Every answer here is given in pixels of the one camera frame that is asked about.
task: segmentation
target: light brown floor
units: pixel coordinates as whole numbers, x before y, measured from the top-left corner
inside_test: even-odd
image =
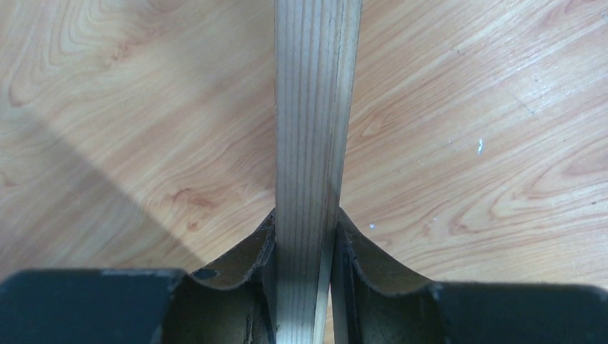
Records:
[[[0,277],[194,269],[273,207],[272,0],[0,14]],[[601,0],[365,1],[343,208],[431,278],[608,287],[607,56]]]

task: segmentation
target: wood grain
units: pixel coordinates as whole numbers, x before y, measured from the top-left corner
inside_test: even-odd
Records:
[[[277,342],[322,343],[361,0],[277,0]]]
[[[608,287],[608,4],[363,6],[341,194],[355,224],[434,279]],[[271,1],[0,13],[0,276],[195,269],[274,206]]]

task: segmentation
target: black plastic object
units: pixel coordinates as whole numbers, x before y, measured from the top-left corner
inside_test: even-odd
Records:
[[[341,211],[331,294],[336,343],[608,343],[608,294],[580,285],[434,282]],[[207,266],[29,270],[0,285],[0,343],[274,343],[275,234]]]

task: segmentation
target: wooden stick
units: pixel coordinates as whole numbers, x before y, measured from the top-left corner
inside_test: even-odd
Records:
[[[277,342],[322,343],[361,0],[275,0]]]

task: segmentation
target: plywood strip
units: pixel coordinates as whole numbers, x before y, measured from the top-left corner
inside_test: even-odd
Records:
[[[361,0],[276,0],[277,341],[322,343]]]

